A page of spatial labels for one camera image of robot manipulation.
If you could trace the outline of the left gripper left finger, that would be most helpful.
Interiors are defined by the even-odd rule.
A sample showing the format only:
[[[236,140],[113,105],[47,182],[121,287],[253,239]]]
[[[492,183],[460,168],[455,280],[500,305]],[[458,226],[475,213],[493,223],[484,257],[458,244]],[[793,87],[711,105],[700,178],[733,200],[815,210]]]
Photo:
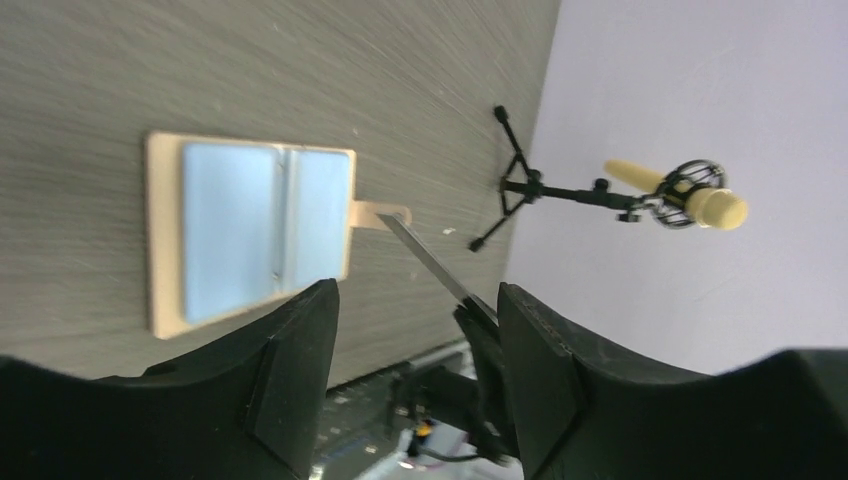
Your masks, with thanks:
[[[5,479],[306,479],[339,314],[333,280],[138,377],[1,360]]]

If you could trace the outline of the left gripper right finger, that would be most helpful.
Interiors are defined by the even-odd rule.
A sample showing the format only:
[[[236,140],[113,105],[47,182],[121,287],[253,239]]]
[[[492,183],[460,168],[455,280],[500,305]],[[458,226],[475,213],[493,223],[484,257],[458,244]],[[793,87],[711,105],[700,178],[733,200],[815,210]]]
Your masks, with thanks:
[[[843,350],[785,350],[710,376],[629,350],[514,284],[497,313],[529,479],[847,475]]]

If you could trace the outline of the tan card holder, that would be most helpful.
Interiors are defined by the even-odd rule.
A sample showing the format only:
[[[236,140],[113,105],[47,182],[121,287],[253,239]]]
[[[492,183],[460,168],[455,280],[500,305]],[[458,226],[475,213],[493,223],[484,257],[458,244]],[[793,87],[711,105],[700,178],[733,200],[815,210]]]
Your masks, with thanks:
[[[409,208],[355,196],[351,149],[150,132],[149,328],[170,339],[349,271],[355,229]]]

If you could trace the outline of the dark grey credit card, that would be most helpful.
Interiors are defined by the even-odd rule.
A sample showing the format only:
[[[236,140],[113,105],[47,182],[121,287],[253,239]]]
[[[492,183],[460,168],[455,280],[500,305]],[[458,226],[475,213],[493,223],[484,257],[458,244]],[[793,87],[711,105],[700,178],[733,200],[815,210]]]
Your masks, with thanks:
[[[498,321],[495,311],[478,296],[472,293],[454,275],[443,262],[421,240],[418,234],[407,226],[399,214],[378,213],[377,217],[422,263],[422,265],[446,288],[463,306],[480,318],[479,322],[487,329],[497,332]]]

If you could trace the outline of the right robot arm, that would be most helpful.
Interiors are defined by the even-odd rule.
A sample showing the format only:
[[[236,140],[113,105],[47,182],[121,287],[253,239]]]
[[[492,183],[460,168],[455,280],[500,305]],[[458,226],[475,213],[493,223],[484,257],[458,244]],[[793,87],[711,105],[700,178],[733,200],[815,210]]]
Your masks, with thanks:
[[[441,350],[435,357],[409,361],[390,387],[386,431],[396,430],[400,420],[406,422],[411,429],[406,447],[410,460],[429,457],[447,464],[482,459],[501,465],[518,460],[497,321],[490,309],[468,303],[457,306],[453,317],[468,343],[474,376],[449,366],[460,356],[458,351]],[[441,424],[463,431],[465,443],[474,451],[450,455],[430,447],[429,440]]]

